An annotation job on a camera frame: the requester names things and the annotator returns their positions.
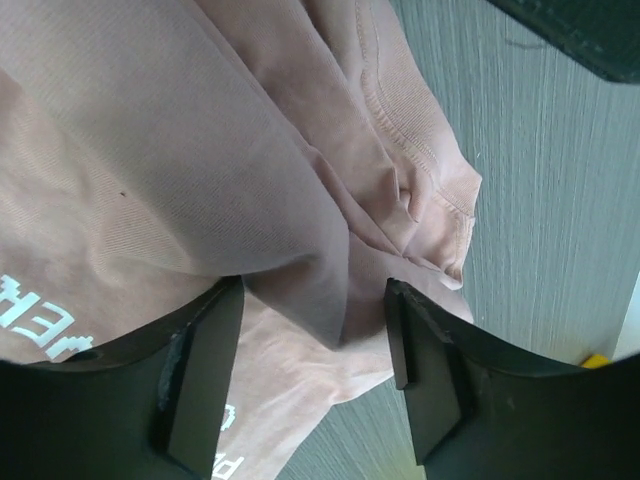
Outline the pink printed t shirt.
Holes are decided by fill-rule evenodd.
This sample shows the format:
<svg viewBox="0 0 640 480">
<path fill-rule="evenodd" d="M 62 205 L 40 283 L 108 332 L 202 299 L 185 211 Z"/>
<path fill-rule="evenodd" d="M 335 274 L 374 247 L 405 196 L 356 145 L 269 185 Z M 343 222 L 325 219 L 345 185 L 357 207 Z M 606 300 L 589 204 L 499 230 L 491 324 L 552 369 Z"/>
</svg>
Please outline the pink printed t shirt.
<svg viewBox="0 0 640 480">
<path fill-rule="evenodd" d="M 390 378 L 389 279 L 471 319 L 480 185 L 386 1 L 1 5 L 1 356 L 241 276 L 217 479 L 277 477 Z"/>
</svg>

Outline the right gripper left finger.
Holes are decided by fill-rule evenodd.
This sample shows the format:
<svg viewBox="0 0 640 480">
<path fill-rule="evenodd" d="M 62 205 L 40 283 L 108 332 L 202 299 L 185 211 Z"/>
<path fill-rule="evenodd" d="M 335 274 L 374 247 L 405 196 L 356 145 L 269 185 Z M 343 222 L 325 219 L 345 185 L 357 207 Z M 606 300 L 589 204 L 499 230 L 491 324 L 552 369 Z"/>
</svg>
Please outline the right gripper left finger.
<svg viewBox="0 0 640 480">
<path fill-rule="evenodd" d="M 207 478 L 244 306 L 228 277 L 60 362 L 1 365 L 5 478 Z"/>
</svg>

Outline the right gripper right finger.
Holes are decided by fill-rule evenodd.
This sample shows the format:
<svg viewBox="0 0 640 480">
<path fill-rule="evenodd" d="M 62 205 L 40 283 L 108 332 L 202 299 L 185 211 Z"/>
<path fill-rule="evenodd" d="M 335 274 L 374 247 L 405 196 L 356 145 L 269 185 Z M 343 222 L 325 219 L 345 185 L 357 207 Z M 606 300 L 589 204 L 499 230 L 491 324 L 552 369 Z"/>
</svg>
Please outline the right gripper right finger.
<svg viewBox="0 0 640 480">
<path fill-rule="evenodd" d="M 390 280 L 396 386 L 421 465 L 635 465 L 639 359 L 596 369 L 512 345 Z"/>
</svg>

